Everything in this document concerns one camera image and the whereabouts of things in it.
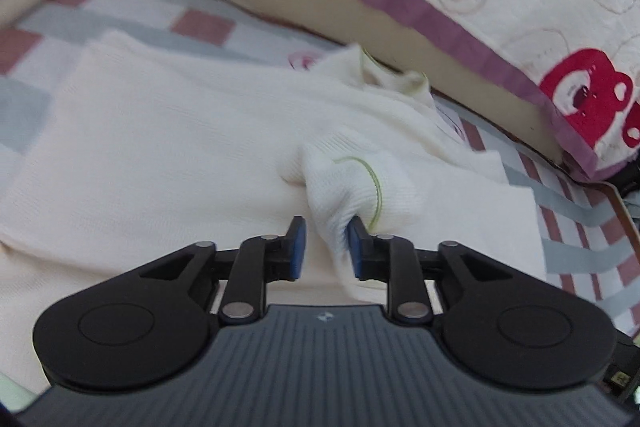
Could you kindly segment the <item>white knit garment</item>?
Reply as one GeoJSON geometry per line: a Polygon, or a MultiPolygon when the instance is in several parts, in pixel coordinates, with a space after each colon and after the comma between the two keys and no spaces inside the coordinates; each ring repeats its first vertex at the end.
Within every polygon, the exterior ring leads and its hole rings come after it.
{"type": "Polygon", "coordinates": [[[1,196],[1,370],[47,386],[39,314],[196,242],[233,248],[308,223],[302,279],[275,303],[382,303],[350,267],[346,227],[431,249],[453,239],[534,277],[546,264],[532,191],[437,113],[427,78],[359,46],[308,70],[93,40],[1,196]]]}

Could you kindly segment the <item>checkered pink grey bed sheet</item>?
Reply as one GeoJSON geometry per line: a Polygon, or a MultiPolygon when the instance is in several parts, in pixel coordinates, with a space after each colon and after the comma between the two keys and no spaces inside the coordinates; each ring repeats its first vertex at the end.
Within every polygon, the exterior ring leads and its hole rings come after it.
{"type": "MultiPolygon", "coordinates": [[[[306,69],[329,40],[221,0],[44,0],[1,33],[1,176],[9,179],[46,117],[51,93],[81,49],[117,29],[152,46],[306,69]]],[[[452,132],[496,150],[511,183],[532,189],[552,284],[597,303],[628,334],[639,326],[636,230],[617,194],[582,186],[460,105],[438,98],[452,132]]]]}

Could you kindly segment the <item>beige mattress edge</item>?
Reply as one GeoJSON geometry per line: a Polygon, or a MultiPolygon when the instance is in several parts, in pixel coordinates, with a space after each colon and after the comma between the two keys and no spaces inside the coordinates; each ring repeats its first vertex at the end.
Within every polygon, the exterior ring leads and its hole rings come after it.
{"type": "Polygon", "coordinates": [[[478,52],[453,57],[419,33],[360,0],[228,0],[270,22],[303,28],[339,43],[358,42],[380,62],[425,72],[432,87],[559,164],[563,151],[546,116],[480,75],[478,52]]]}

